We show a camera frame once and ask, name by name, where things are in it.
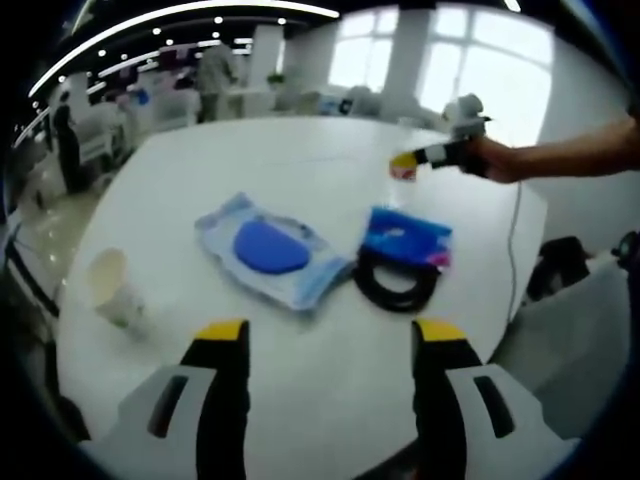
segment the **paper cup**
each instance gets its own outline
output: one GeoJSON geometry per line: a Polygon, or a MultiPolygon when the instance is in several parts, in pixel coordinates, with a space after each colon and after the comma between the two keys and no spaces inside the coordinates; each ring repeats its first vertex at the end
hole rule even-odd
{"type": "Polygon", "coordinates": [[[127,275],[127,257],[115,248],[102,252],[89,266],[93,308],[121,328],[140,327],[144,304],[127,275]]]}

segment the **white table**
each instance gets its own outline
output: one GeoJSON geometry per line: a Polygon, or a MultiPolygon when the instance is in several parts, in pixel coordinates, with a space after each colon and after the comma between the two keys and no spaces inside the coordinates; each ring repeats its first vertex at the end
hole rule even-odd
{"type": "MultiPolygon", "coordinates": [[[[299,317],[238,288],[204,253],[194,221],[238,191],[316,229],[354,255],[372,205],[408,199],[405,211],[454,229],[453,266],[422,316],[453,322],[483,361],[504,333],[512,286],[507,237],[515,186],[456,169],[424,167],[400,190],[388,161],[440,134],[336,118],[220,122],[150,138],[98,206],[68,278],[60,319],[62,393],[93,437],[118,403],[162,364],[178,363],[213,319],[251,321],[249,478],[351,478],[416,437],[410,320],[385,312],[353,282],[299,317]],[[136,342],[88,307],[86,268],[101,250],[126,251],[152,327],[136,342]]],[[[546,204],[523,187],[515,228],[516,304],[542,241],[546,204]]]]}

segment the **hand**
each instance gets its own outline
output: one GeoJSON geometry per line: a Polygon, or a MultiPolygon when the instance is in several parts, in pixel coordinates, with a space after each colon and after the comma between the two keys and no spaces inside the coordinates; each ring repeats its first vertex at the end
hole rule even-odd
{"type": "Polygon", "coordinates": [[[487,137],[479,137],[469,144],[470,153],[477,155],[487,163],[487,178],[498,183],[514,183],[527,178],[525,162],[518,150],[487,137]]]}

